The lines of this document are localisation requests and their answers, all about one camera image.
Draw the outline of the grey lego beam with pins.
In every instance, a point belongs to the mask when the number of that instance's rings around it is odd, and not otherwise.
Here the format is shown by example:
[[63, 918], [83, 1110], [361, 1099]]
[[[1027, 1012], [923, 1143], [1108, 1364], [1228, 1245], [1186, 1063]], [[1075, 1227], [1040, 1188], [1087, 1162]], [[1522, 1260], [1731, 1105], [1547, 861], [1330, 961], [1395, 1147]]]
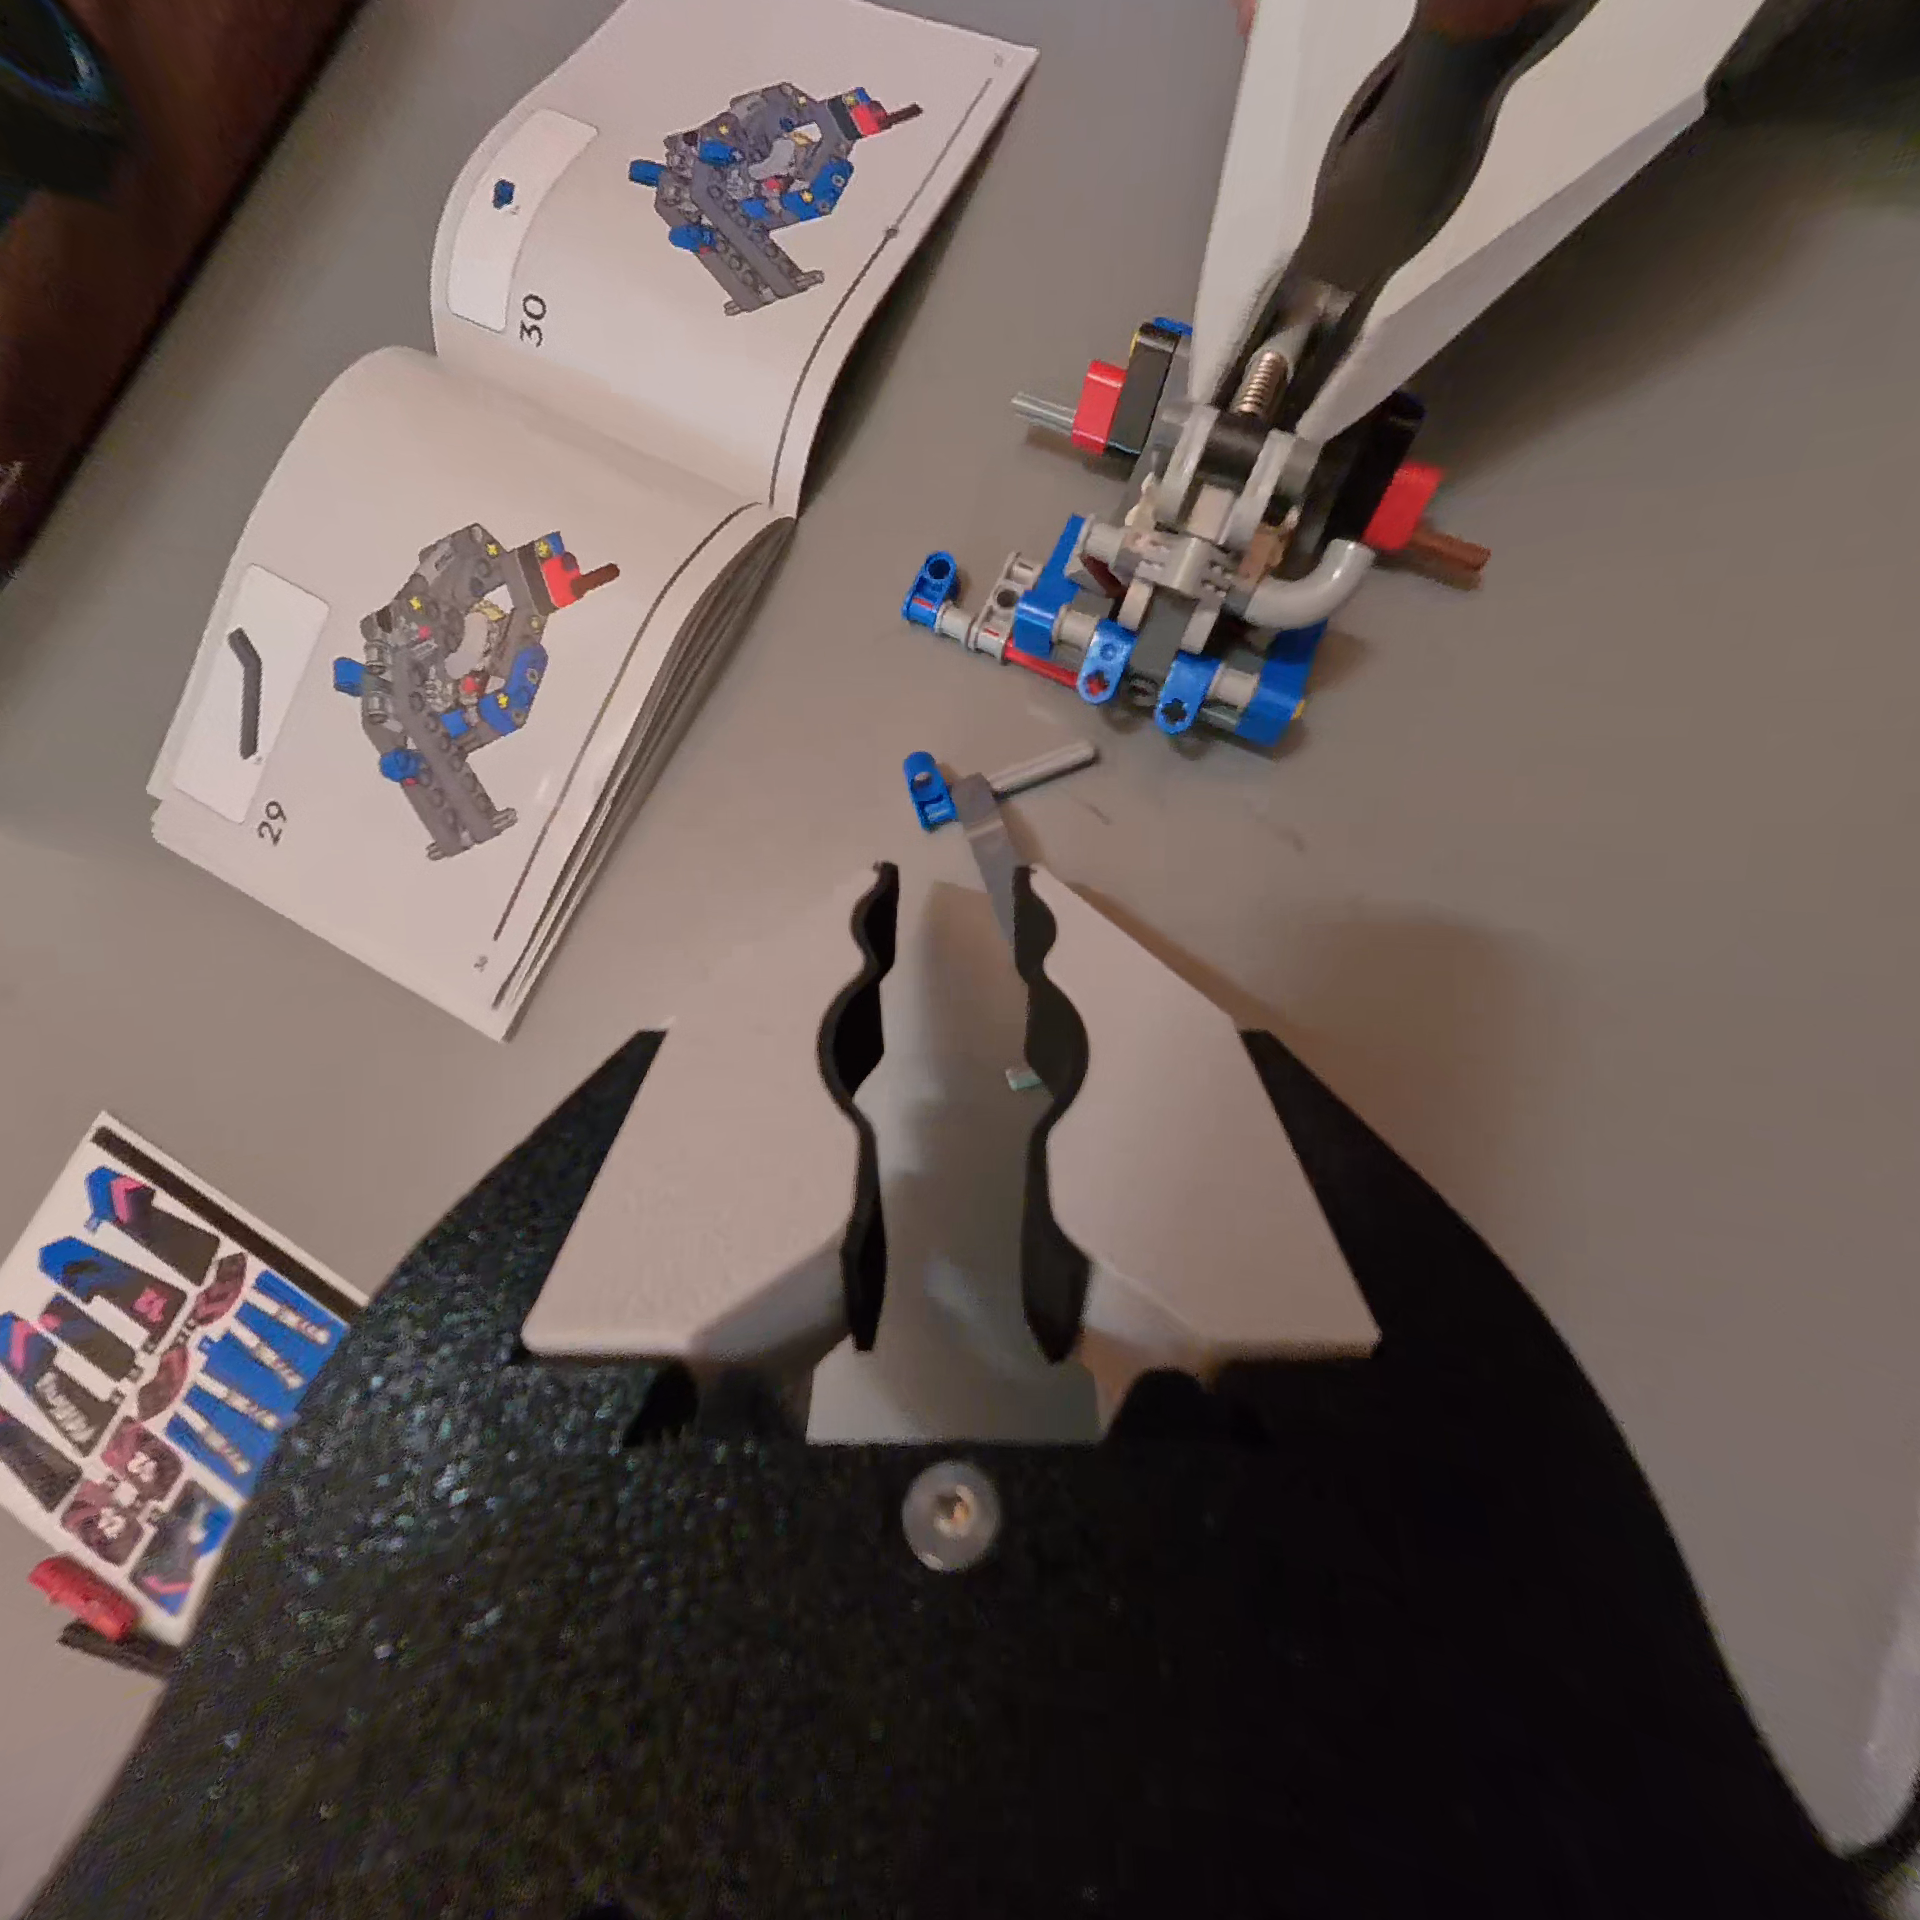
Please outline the grey lego beam with pins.
[[1020, 851], [1001, 805], [1046, 785], [1065, 779], [1097, 762], [1097, 746], [1075, 739], [994, 775], [954, 775], [930, 751], [903, 757], [903, 785], [927, 831], [960, 826], [986, 884], [998, 925], [1017, 948]]

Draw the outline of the lego set cardboard box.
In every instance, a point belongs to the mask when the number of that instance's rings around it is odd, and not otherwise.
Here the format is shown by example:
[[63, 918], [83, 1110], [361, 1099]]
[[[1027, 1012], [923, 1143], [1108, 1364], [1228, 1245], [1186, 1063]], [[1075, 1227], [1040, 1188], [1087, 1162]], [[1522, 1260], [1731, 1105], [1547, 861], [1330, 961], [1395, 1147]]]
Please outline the lego set cardboard box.
[[3, 569], [359, 5], [3, 5]]

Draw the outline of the lego sticker sheet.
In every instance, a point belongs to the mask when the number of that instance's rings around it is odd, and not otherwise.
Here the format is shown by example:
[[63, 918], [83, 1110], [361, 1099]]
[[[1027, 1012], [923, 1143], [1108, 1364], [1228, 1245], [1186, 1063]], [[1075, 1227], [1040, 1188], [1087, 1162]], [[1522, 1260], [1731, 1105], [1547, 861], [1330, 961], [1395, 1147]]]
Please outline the lego sticker sheet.
[[3, 1261], [3, 1507], [179, 1647], [369, 1294], [107, 1110]]

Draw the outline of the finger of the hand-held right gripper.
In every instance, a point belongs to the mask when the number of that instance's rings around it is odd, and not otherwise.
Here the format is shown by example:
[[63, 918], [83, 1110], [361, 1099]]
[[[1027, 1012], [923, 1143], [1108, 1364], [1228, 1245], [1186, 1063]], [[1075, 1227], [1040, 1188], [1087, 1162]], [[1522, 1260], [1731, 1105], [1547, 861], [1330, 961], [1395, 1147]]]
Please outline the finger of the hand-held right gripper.
[[1239, 92], [1220, 165], [1198, 293], [1192, 306], [1190, 394], [1216, 399], [1238, 386], [1247, 356], [1278, 323], [1294, 259], [1314, 230], [1323, 198], [1335, 215], [1335, 266], [1362, 266], [1358, 284], [1329, 277], [1348, 295], [1335, 324], [1334, 370], [1314, 380], [1300, 419], [1360, 419], [1379, 407], [1396, 374], [1347, 374], [1360, 326], [1427, 242], [1427, 151], [1386, 155], [1356, 173], [1379, 194], [1360, 198], [1339, 155], [1360, 109], [1392, 86], [1416, 35], [1414, 2], [1262, 2], [1247, 42]]
[[1754, 2], [1558, 5], [1515, 52], [1417, 27], [1291, 259], [1347, 297], [1298, 428], [1356, 425], [1706, 109]]

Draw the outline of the partly built lego model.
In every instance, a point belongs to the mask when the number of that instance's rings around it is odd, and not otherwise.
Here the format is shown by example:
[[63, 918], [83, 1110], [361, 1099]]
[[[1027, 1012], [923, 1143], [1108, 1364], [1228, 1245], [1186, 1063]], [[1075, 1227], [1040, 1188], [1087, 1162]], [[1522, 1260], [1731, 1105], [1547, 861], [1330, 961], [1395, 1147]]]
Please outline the partly built lego model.
[[1124, 361], [1094, 361], [1075, 404], [1016, 395], [1017, 415], [1104, 465], [1130, 465], [1111, 514], [1075, 514], [1046, 557], [1012, 553], [979, 609], [946, 550], [902, 606], [913, 628], [1124, 707], [1162, 734], [1212, 730], [1272, 749], [1305, 705], [1329, 625], [1379, 562], [1472, 589], [1491, 548], [1434, 524], [1446, 474], [1414, 458], [1424, 404], [1392, 391], [1334, 439], [1291, 420], [1334, 333], [1329, 289], [1272, 326], [1223, 402], [1178, 395], [1192, 326], [1154, 317]]

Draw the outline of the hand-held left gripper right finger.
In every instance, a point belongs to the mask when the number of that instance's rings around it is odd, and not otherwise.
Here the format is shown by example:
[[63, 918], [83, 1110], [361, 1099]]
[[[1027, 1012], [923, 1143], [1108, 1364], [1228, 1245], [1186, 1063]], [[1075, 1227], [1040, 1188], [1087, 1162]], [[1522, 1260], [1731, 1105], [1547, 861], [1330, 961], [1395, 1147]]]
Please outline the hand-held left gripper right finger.
[[1020, 1294], [1052, 1363], [1360, 1361], [1379, 1323], [1256, 1036], [1046, 869], [1012, 878], [1024, 1060]]

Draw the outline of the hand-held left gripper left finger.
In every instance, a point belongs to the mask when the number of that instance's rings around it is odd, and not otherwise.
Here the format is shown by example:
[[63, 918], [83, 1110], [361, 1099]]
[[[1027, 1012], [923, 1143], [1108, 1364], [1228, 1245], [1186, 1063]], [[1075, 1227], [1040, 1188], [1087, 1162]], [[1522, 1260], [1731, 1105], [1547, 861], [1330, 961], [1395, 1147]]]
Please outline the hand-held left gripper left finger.
[[902, 874], [871, 863], [670, 1019], [522, 1345], [548, 1361], [817, 1364], [887, 1282], [874, 1124]]

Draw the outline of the lego instruction booklet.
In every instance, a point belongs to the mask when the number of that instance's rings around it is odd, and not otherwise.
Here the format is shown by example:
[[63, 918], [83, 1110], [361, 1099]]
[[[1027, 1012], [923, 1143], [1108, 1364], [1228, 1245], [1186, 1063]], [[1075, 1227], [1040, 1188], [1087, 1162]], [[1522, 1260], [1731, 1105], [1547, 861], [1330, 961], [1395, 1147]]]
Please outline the lego instruction booklet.
[[281, 453], [156, 843], [505, 1041], [1038, 60], [886, 5], [618, 7], [450, 188], [433, 348]]

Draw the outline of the red lego piece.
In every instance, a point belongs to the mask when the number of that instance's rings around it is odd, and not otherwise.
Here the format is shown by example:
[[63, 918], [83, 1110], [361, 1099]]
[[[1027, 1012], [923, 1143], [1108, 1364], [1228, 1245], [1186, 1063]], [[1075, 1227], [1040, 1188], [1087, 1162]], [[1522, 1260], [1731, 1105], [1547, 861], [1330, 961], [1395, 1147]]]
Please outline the red lego piece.
[[42, 1558], [30, 1571], [30, 1585], [107, 1643], [129, 1642], [137, 1633], [134, 1599], [67, 1555]]

